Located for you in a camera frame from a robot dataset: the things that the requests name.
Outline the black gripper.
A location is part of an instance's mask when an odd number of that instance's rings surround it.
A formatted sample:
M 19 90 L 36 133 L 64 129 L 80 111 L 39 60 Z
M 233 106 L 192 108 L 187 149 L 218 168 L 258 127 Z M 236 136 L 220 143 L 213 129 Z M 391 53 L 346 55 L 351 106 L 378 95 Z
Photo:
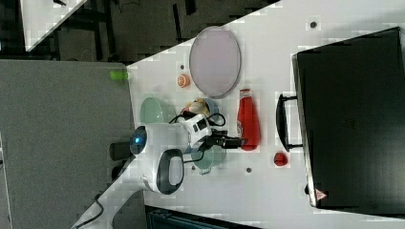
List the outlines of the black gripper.
M 227 131 L 212 130 L 212 135 L 206 140 L 208 146 L 221 146 L 224 149 L 242 148 L 246 143 L 246 138 L 226 138 Z

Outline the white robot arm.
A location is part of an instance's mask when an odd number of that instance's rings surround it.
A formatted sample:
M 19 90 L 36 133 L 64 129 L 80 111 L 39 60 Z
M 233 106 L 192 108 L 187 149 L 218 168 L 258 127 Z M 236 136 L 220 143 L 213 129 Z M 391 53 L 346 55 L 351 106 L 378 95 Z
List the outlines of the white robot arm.
M 245 140 L 202 122 L 152 123 L 136 128 L 131 151 L 135 156 L 123 172 L 81 215 L 71 229 L 114 229 L 113 219 L 132 195 L 151 191 L 175 193 L 183 182 L 184 159 L 190 152 L 213 146 L 238 149 Z

